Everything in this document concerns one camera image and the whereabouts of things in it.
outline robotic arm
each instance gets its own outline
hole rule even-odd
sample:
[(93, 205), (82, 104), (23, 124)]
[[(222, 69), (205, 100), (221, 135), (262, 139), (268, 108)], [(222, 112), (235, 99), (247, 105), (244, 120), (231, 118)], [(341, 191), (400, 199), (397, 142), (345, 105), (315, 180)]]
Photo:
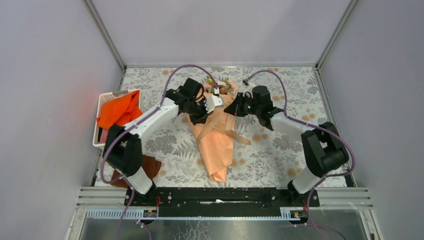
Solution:
[[(293, 199), (307, 193), (328, 172), (336, 170), (349, 160), (345, 146), (330, 134), (288, 119), (283, 109), (273, 106), (266, 86), (249, 85), (245, 93), (237, 93), (234, 102), (224, 112), (244, 117), (255, 115), (259, 123), (270, 129), (302, 141), (306, 167), (288, 183)], [(320, 127), (339, 135), (331, 122)]]
[(194, 125), (204, 124), (215, 108), (224, 106), (224, 100), (219, 94), (197, 101), (196, 97), (202, 87), (197, 81), (188, 78), (183, 86), (166, 92), (161, 106), (152, 107), (124, 126), (113, 125), (109, 129), (103, 154), (122, 132), (136, 125), (113, 146), (107, 162), (124, 175), (140, 194), (145, 195), (154, 186), (154, 183), (142, 168), (142, 145), (146, 143), (150, 135), (180, 113), (189, 114)]

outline peach wrapping paper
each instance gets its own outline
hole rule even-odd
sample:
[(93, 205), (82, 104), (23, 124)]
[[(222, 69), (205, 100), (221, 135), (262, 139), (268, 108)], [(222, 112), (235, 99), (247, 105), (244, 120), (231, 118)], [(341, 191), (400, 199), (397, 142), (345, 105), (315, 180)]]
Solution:
[[(220, 96), (224, 99), (225, 106), (215, 109), (213, 113), (207, 117), (205, 124), (193, 125), (190, 121), (189, 115), (186, 115), (186, 117), (188, 119), (188, 124), (191, 126), (194, 133), (194, 137), (197, 140), (200, 154), (210, 179), (225, 183), (227, 180), (227, 167), (233, 163), (234, 149), (234, 138), (228, 134), (233, 135), (244, 144), (250, 144), (250, 141), (238, 135), (235, 136), (236, 134), (234, 129), (236, 126), (236, 117), (224, 112), (224, 109), (234, 100), (232, 95), (220, 94)], [(216, 127), (225, 128), (227, 134), (223, 133), (223, 131), (217, 130), (215, 127), (206, 134), (202, 133), (203, 137), (198, 139), (201, 132), (208, 127), (209, 123), (217, 122), (218, 120), (222, 125), (218, 123), (220, 126)]]

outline gray wall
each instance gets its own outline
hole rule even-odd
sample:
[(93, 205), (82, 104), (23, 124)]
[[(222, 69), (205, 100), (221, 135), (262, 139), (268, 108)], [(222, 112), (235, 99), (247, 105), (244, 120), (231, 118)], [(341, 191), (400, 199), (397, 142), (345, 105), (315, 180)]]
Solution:
[(126, 64), (166, 65), (315, 63), (349, 0), (93, 2)]
[(64, 237), (119, 75), (82, 0), (0, 1), (0, 239)]
[(359, 1), (322, 68), (385, 239), (422, 239), (424, 1)]

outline floral tablecloth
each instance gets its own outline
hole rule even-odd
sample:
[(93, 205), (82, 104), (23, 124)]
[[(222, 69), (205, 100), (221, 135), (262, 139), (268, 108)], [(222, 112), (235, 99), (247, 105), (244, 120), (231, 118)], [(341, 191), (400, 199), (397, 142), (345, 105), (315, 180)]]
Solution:
[[(140, 89), (143, 111), (159, 102), (170, 73), (175, 68), (128, 68), (122, 89)], [(312, 67), (207, 67), (214, 78), (228, 77), (237, 86), (242, 80), (259, 70), (268, 69), (278, 74), (286, 87), (287, 96), (275, 76), (260, 73), (252, 79), (256, 85), (268, 87), (274, 105), (283, 108), (287, 99), (287, 112), (293, 117), (321, 124), (327, 120), (324, 105)], [(206, 74), (197, 68), (184, 68), (175, 73), (169, 88), (176, 89), (186, 78), (204, 83)], [(287, 183), (306, 166), (302, 144), (287, 135), (262, 127), (255, 116), (237, 117), (235, 131), (248, 138), (251, 145), (234, 141), (232, 165), (228, 167), (227, 181), (209, 179), (195, 137), (180, 114), (169, 124), (158, 129), (142, 146), (143, 154), (156, 157), (162, 167), (154, 182), (158, 187), (286, 187)], [(109, 179), (113, 169), (106, 165)], [(97, 177), (95, 186), (106, 186)], [(332, 177), (323, 187), (345, 187), (343, 177)]]

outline purple cable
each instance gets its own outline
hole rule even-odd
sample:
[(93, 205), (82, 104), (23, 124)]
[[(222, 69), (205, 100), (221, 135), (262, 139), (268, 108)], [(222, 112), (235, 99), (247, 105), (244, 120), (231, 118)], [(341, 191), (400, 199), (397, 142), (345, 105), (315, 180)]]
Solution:
[(145, 228), (146, 228), (147, 233), (148, 233), (148, 240), (152, 240), (152, 231), (150, 231), (149, 226), (147, 226), (147, 224), (144, 224), (143, 222), (141, 223), (141, 226), (143, 226), (143, 227), (145, 227)]
[(123, 178), (123, 180), (131, 188), (131, 197), (129, 198), (128, 204), (125, 206), (125, 208), (123, 209), (122, 214), (120, 215), (119, 222), (118, 222), (118, 227), (116, 229), (116, 234), (115, 234), (115, 239), (116, 240), (118, 240), (118, 237), (119, 237), (119, 231), (120, 231), (120, 228), (121, 228), (122, 220), (124, 219), (124, 216), (127, 213), (128, 207), (130, 206), (131, 202), (133, 201), (134, 195), (136, 194), (136, 192), (134, 191), (134, 187), (131, 185), (131, 183), (125, 177)]
[[(337, 230), (337, 229), (335, 229), (333, 227), (325, 226), (325, 225), (318, 224), (318, 223), (316, 224), (316, 226), (318, 228), (322, 228), (322, 229), (327, 229), (327, 230), (333, 231), (333, 232), (337, 233), (338, 235), (340, 235), (340, 237), (342, 237), (344, 240), (347, 240), (347, 238), (343, 235), (343, 233), (341, 233), (339, 230)], [(280, 226), (280, 228), (295, 228), (295, 227), (297, 228), (297, 227), (313, 227), (313, 226), (308, 225), (308, 224), (296, 224), (295, 226), (294, 225), (283, 225), (283, 226)]]
[[(106, 183), (106, 184), (113, 184), (115, 183), (119, 178), (121, 178), (121, 176), (118, 176), (117, 178), (113, 179), (113, 180), (106, 180), (105, 179), (105, 163), (106, 160), (108, 159), (109, 154), (111, 153), (111, 150), (114, 148), (114, 146), (118, 143), (118, 141), (125, 136), (125, 134), (129, 133), (131, 130), (133, 130), (135, 127), (137, 127), (138, 125), (142, 124), (144, 121), (146, 121), (148, 118), (150, 118), (153, 114), (155, 114), (157, 111), (159, 111), (160, 106), (162, 106), (162, 104), (164, 103), (165, 100), (165, 96), (167, 94), (167, 88), (168, 88), (168, 84), (171, 81), (171, 78), (174, 76), (174, 74), (182, 69), (182, 68), (198, 68), (200, 70), (202, 70), (203, 72), (205, 72), (213, 81), (214, 85), (217, 85), (217, 82), (215, 81), (215, 78), (208, 72), (206, 71), (206, 69), (204, 69), (203, 67), (194, 65), (194, 64), (186, 64), (186, 65), (182, 65), (177, 67), (168, 77), (168, 80), (166, 81), (165, 84), (165, 88), (163, 90), (163, 94), (162, 94), (162, 98), (160, 100), (159, 106), (156, 107), (151, 113), (147, 114), (145, 117), (143, 117), (140, 121), (138, 121), (135, 125), (132, 125), (131, 127), (129, 127), (128, 129), (126, 129), (125, 131), (123, 131), (121, 134), (118, 135), (118, 137), (116, 137), (112, 143), (110, 144), (109, 148), (106, 150), (106, 152), (104, 153), (103, 159), (101, 161), (100, 164), (100, 178), (101, 180)], [(128, 207), (131, 205), (131, 202), (133, 201), (134, 195), (135, 195), (135, 191), (134, 191), (134, 187), (133, 185), (131, 185), (131, 183), (124, 177), (123, 180), (126, 182), (126, 184), (128, 184), (128, 186), (131, 188), (131, 197), (128, 200), (128, 204), (125, 206), (122, 215), (119, 218), (119, 223), (118, 223), (118, 228), (116, 230), (116, 240), (118, 240), (118, 236), (119, 236), (119, 230), (120, 230), (120, 226), (122, 223), (122, 219), (124, 218), (125, 213), (127, 212)], [(150, 229), (147, 228), (147, 230), (149, 231), (149, 237), (150, 239), (152, 239), (151, 237), (151, 233), (150, 233)]]
[[(296, 119), (296, 118), (294, 118), (294, 117), (291, 117), (291, 116), (289, 116), (288, 114), (287, 114), (287, 92), (286, 92), (286, 88), (284, 87), (284, 84), (283, 84), (283, 81), (281, 80), (281, 78), (275, 73), (275, 72), (273, 72), (273, 71), (269, 71), (269, 70), (260, 70), (260, 71), (257, 71), (257, 72), (255, 72), (255, 73), (253, 73), (251, 76), (249, 76), (248, 78), (246, 78), (246, 82), (247, 81), (249, 81), (250, 79), (252, 79), (254, 76), (256, 76), (257, 74), (259, 74), (259, 73), (270, 73), (270, 74), (272, 74), (272, 75), (274, 75), (274, 76), (276, 76), (276, 78), (278, 79), (278, 81), (279, 81), (279, 83), (281, 84), (281, 87), (282, 87), (282, 90), (283, 90), (283, 92), (284, 92), (284, 97), (285, 97), (285, 101), (284, 101), (284, 115), (285, 115), (285, 117), (287, 118), (287, 119), (289, 119), (289, 120), (291, 120), (291, 121), (294, 121), (294, 122), (296, 122), (296, 123), (299, 123), (299, 124), (302, 124), (302, 125), (305, 125), (305, 126), (307, 126), (307, 127), (312, 127), (312, 128), (316, 128), (316, 129), (318, 129), (318, 130), (320, 130), (320, 131), (323, 131), (323, 132), (325, 132), (325, 133), (327, 133), (327, 134), (330, 134), (331, 136), (333, 136), (333, 137), (335, 137), (337, 140), (339, 140), (345, 147), (346, 147), (346, 149), (347, 149), (347, 151), (349, 151), (349, 153), (350, 153), (350, 156), (351, 156), (351, 158), (352, 158), (352, 166), (351, 166), (351, 168), (347, 171), (347, 172), (342, 172), (342, 173), (337, 173), (337, 174), (329, 174), (329, 175), (326, 175), (326, 176), (324, 176), (324, 177), (322, 177), (320, 180), (319, 180), (319, 182), (317, 183), (317, 184), (315, 184), (313, 187), (312, 187), (312, 189), (315, 189), (318, 185), (320, 185), (322, 182), (324, 182), (324, 180), (326, 179), (326, 178), (328, 178), (328, 177), (340, 177), (340, 176), (346, 176), (346, 175), (349, 175), (349, 174), (351, 174), (352, 172), (353, 172), (353, 170), (355, 169), (355, 167), (356, 167), (356, 157), (355, 157), (355, 154), (354, 154), (354, 151), (352, 150), (352, 148), (351, 148), (351, 146), (349, 146), (349, 144), (345, 141), (345, 140), (343, 140), (340, 136), (338, 136), (338, 135), (336, 135), (334, 132), (332, 132), (332, 131), (330, 131), (330, 130), (328, 130), (328, 129), (325, 129), (325, 128), (322, 128), (322, 127), (320, 127), (320, 126), (317, 126), (317, 125), (314, 125), (314, 124), (311, 124), (311, 123), (307, 123), (307, 122), (305, 122), (305, 121), (302, 121), (302, 120), (299, 120), (299, 119)], [(321, 233), (324, 237), (326, 237), (327, 239), (331, 239), (327, 234), (325, 234), (325, 233), (323, 233), (322, 231), (320, 231), (319, 229), (318, 229), (318, 224), (316, 224), (315, 222), (314, 222), (314, 220), (312, 220), (312, 217), (309, 215), (309, 203), (310, 203), (310, 201), (311, 201), (311, 197), (312, 197), (312, 192), (313, 191), (310, 191), (309, 192), (309, 195), (308, 195), (308, 197), (307, 197), (307, 202), (306, 202), (306, 211), (307, 211), (307, 213), (308, 213), (308, 216), (309, 216), (309, 220), (310, 220), (310, 222), (312, 223), (312, 225), (316, 228), (316, 230), (319, 232), (319, 233)]]

